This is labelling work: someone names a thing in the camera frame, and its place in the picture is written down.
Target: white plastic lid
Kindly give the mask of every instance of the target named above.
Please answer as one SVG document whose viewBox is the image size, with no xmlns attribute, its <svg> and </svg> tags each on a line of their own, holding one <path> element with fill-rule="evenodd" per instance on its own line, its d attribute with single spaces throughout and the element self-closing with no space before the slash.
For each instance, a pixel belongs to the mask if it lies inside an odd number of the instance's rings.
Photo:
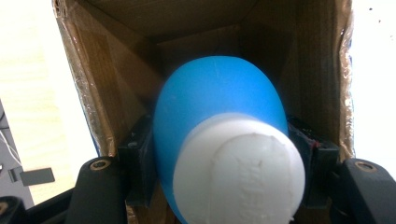
<svg viewBox="0 0 396 224">
<path fill-rule="evenodd" d="M 304 165 L 285 134 L 241 114 L 193 129 L 177 160 L 174 194 L 188 223 L 289 223 Z"/>
</svg>

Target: screw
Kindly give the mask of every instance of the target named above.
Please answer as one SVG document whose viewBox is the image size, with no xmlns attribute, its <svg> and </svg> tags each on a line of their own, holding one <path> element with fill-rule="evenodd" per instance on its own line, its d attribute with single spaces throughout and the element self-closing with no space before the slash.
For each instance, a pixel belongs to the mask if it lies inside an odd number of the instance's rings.
<svg viewBox="0 0 396 224">
<path fill-rule="evenodd" d="M 8 203 L 1 202 L 0 203 L 0 216 L 2 216 L 8 209 Z"/>
<path fill-rule="evenodd" d="M 103 169 L 107 168 L 107 166 L 109 166 L 110 164 L 111 164 L 111 161 L 99 160 L 99 161 L 94 161 L 93 163 L 91 163 L 90 168 L 93 171 L 99 171 L 99 170 L 103 170 Z"/>
<path fill-rule="evenodd" d="M 367 163 L 367 162 L 364 162 L 364 161 L 357 161 L 357 162 L 355 162 L 355 165 L 356 165 L 359 169 L 363 170 L 364 172 L 368 172 L 368 173 L 374 173 L 374 172 L 376 172 L 376 168 L 375 168 L 372 164 L 369 164 L 369 163 Z"/>
</svg>

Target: cardboard box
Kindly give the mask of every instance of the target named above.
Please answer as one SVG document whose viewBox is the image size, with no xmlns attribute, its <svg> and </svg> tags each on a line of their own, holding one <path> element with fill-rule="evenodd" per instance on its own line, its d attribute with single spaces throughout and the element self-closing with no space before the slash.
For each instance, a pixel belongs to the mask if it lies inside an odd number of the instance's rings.
<svg viewBox="0 0 396 224">
<path fill-rule="evenodd" d="M 54 0 L 80 100 L 102 154 L 152 111 L 185 62 L 244 58 L 273 82 L 286 112 L 351 155 L 347 103 L 350 0 Z"/>
</svg>

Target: blue balloon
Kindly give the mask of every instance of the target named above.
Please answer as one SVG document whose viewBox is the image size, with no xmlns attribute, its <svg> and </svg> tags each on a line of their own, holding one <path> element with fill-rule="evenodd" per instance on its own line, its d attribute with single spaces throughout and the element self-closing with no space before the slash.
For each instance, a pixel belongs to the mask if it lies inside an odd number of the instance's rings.
<svg viewBox="0 0 396 224">
<path fill-rule="evenodd" d="M 164 194 L 183 223 L 186 221 L 178 211 L 173 193 L 180 148 L 193 128 L 222 113 L 246 114 L 288 135 L 285 112 L 276 89 L 253 64 L 236 57 L 212 56 L 179 67 L 159 96 L 153 134 Z"/>
</svg>

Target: metal bolt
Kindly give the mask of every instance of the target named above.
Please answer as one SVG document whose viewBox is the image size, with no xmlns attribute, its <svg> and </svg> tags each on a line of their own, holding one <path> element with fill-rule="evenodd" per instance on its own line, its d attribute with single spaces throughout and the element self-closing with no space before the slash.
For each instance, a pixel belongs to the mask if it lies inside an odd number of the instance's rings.
<svg viewBox="0 0 396 224">
<path fill-rule="evenodd" d="M 0 202 L 0 216 L 2 216 L 8 209 L 8 203 Z"/>
<path fill-rule="evenodd" d="M 133 141 L 131 143 L 128 143 L 128 147 L 137 147 L 137 142 Z"/>
<path fill-rule="evenodd" d="M 107 166 L 109 166 L 110 164 L 111 164 L 111 161 L 99 160 L 99 161 L 94 161 L 93 163 L 91 163 L 90 168 L 93 171 L 99 171 L 99 170 L 103 170 L 103 169 L 107 168 Z"/>
<path fill-rule="evenodd" d="M 368 173 L 374 173 L 374 172 L 376 172 L 375 166 L 373 166 L 373 165 L 370 164 L 370 163 L 367 163 L 367 162 L 364 162 L 364 161 L 357 161 L 357 162 L 355 162 L 355 165 L 356 165 L 359 169 L 363 170 L 364 172 L 368 172 Z"/>
</svg>

